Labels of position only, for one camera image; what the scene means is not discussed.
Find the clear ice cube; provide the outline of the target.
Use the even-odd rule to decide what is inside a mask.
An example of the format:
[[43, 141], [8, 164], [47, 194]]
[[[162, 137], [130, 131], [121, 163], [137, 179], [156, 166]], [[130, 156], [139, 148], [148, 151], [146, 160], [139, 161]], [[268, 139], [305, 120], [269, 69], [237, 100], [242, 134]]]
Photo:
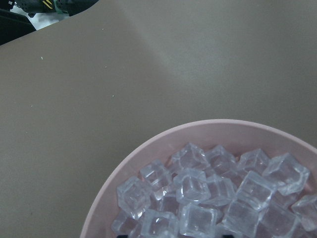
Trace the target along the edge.
[[266, 208], [277, 187], [258, 173], [249, 171], [241, 182], [235, 198], [246, 203], [256, 211]]
[[179, 233], [193, 238], [214, 238], [217, 210], [189, 203], [179, 209]]
[[204, 170], [210, 166], [203, 149], [193, 143], [186, 144], [170, 158], [169, 170], [178, 174], [186, 168]]
[[283, 196], [301, 192], [309, 176], [310, 170], [290, 153], [273, 157], [262, 173], [262, 177], [272, 182]]
[[136, 176], [119, 185], [116, 193], [119, 208], [134, 220], [139, 220], [151, 205], [149, 185]]
[[178, 218], [171, 212], [147, 210], [141, 221], [128, 235], [129, 238], [176, 238]]
[[155, 191], [167, 189], [172, 184], [171, 173], [160, 160], [154, 160], [141, 168], [140, 174]]
[[198, 204], [211, 198], [204, 171], [186, 168], [173, 178], [173, 183], [180, 204]]

